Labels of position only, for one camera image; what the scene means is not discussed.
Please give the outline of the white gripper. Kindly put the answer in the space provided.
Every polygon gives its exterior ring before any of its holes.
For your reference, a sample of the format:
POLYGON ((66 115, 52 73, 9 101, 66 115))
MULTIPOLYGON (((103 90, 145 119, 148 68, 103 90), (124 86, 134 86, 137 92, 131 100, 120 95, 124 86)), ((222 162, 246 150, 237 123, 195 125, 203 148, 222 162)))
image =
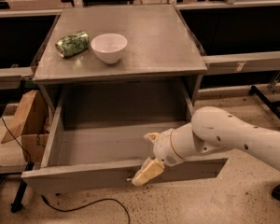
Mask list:
POLYGON ((176 166, 184 162, 174 151, 171 135, 173 129, 162 133, 146 133, 144 139, 153 144, 153 152, 156 159, 148 157, 141 168, 136 172, 132 183, 139 187, 145 185, 149 180, 162 174, 164 165, 176 166))

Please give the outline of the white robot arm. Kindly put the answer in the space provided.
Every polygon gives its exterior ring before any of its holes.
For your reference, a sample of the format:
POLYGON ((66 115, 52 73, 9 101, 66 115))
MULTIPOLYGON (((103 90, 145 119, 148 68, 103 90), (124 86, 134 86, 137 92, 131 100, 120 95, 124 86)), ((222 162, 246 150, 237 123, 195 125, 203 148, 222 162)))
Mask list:
POLYGON ((235 148, 280 172, 280 132, 254 126, 217 107, 197 109, 191 121, 162 133, 147 133, 153 144, 132 183, 142 186, 161 175, 167 166, 176 166, 192 156, 203 156, 235 148))

